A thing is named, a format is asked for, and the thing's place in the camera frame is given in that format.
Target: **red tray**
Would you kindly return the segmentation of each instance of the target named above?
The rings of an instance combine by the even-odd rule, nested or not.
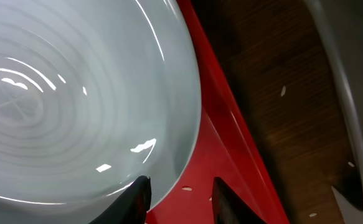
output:
[[[213,223],[213,178],[221,177],[265,222],[287,224],[274,186],[191,1],[178,3],[199,65],[202,119],[188,166],[169,195],[148,213],[146,223]]]

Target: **wooden table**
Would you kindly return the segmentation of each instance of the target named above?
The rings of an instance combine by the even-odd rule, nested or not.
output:
[[[347,164],[354,160],[332,72],[304,3],[193,4],[290,222],[343,223],[331,186],[354,171]]]

